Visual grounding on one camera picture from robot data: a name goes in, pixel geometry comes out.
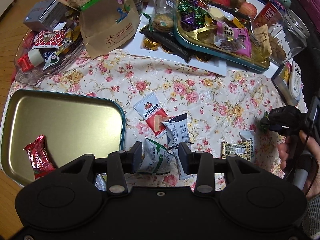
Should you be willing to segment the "person's right hand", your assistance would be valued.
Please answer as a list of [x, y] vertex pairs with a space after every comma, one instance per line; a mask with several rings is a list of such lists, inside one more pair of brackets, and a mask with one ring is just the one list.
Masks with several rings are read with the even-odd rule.
[[305, 132], [278, 145], [284, 180], [302, 190], [308, 200], [319, 195], [319, 144]]

